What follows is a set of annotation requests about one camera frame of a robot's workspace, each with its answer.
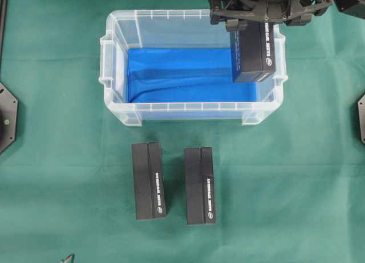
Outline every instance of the wrinkled fabric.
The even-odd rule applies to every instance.
[[[129,49],[127,75],[128,103],[256,101],[255,83],[233,82],[229,48]]]
[[[238,120],[121,124],[98,83],[117,9],[207,0],[9,0],[1,81],[19,99],[0,155],[2,262],[364,262],[365,21],[332,7],[286,35],[284,103]],[[163,149],[165,219],[136,221],[131,144]],[[217,225],[187,226],[186,147],[213,147]]]

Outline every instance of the black mechanical part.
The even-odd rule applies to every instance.
[[[0,0],[0,57],[5,28],[7,0]],[[2,153],[16,139],[18,100],[0,82],[0,153]]]
[[[74,263],[74,260],[75,260],[75,255],[71,254],[65,259],[61,259],[60,263]]]
[[[16,139],[18,100],[0,83],[0,153]]]
[[[358,101],[361,141],[365,144],[365,95]]]
[[[335,1],[340,11],[365,18],[364,0]],[[312,16],[323,15],[333,2],[334,0],[209,0],[210,18],[214,25],[225,21],[228,31],[244,30],[247,24],[240,21],[303,26],[311,21]]]
[[[339,11],[365,19],[365,0],[334,0]]]

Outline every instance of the green tablecloth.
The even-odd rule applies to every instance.
[[[286,35],[285,100],[262,124],[123,126],[98,83],[107,15],[206,0],[9,0],[1,81],[19,98],[0,156],[0,261],[364,262],[365,21],[333,7]],[[163,148],[168,217],[136,221],[131,144]],[[216,226],[186,226],[183,149],[213,147]]]

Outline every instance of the metal bracket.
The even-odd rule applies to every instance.
[[[18,100],[0,83],[0,153],[15,141]]]
[[[358,101],[361,141],[365,144],[365,95]]]

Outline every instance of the printed label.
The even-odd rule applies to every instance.
[[[210,190],[210,179],[206,179],[206,190],[207,190],[207,198],[208,198],[208,218],[213,219],[212,213],[212,192]]]
[[[159,173],[155,173],[156,176],[156,193],[157,193],[157,211],[158,213],[162,213],[163,209],[161,207],[161,194],[160,194],[160,179]]]

